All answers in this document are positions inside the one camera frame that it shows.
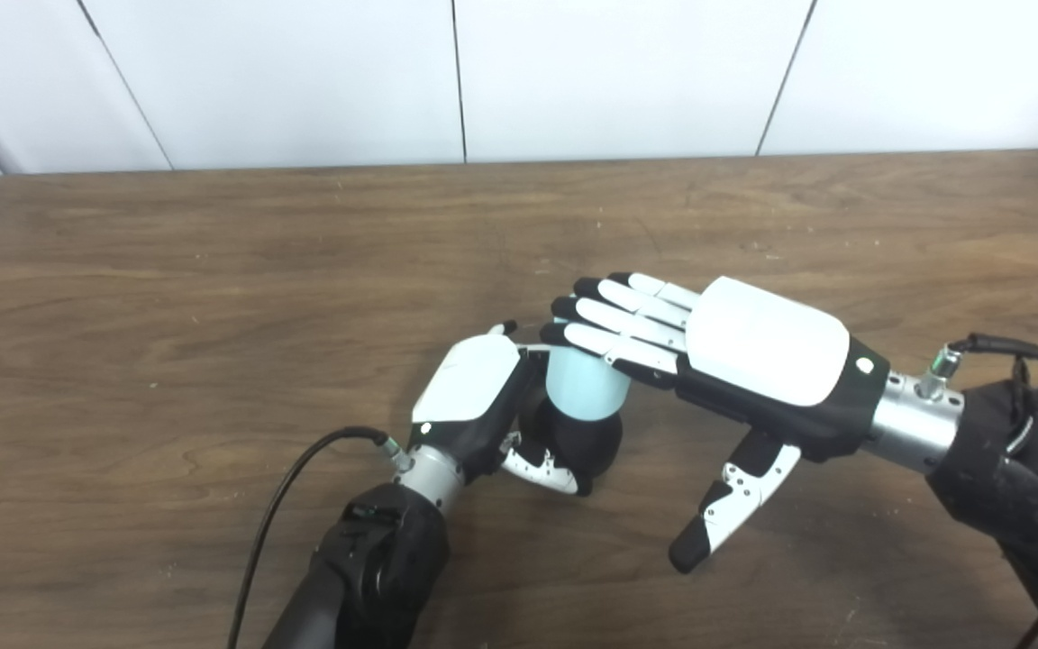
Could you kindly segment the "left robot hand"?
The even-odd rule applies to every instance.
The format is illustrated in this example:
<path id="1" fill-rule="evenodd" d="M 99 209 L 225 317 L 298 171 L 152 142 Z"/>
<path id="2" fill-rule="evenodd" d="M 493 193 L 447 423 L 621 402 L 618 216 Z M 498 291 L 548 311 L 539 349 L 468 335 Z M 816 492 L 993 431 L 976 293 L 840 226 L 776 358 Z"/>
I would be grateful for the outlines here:
<path id="1" fill-rule="evenodd" d="M 512 339 L 514 322 L 452 346 L 412 409 L 409 467 L 397 483 L 449 512 L 459 493 L 498 470 L 568 496 L 588 497 L 593 481 L 557 459 L 520 423 L 551 349 Z"/>

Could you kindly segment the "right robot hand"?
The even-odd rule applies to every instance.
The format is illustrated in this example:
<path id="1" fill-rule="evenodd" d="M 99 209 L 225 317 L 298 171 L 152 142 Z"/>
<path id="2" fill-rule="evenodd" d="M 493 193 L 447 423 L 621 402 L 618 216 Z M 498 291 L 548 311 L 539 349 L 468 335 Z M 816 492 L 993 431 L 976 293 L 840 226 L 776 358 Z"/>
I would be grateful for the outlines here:
<path id="1" fill-rule="evenodd" d="M 671 543 L 683 574 L 773 498 L 800 460 L 857 452 L 886 390 L 887 359 L 835 316 L 730 277 L 701 292 L 639 272 L 584 277 L 551 315 L 543 343 L 749 427 Z"/>

